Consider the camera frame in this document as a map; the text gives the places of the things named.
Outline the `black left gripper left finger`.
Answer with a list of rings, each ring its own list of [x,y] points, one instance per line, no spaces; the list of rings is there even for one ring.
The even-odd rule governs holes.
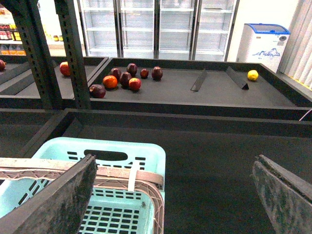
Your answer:
[[[88,155],[0,219],[2,234],[77,234],[91,198],[96,158]]]

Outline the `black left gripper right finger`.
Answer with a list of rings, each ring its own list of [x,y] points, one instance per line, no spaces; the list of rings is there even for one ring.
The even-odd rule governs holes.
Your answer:
[[[259,155],[253,181],[277,234],[312,232],[312,185],[279,164]]]

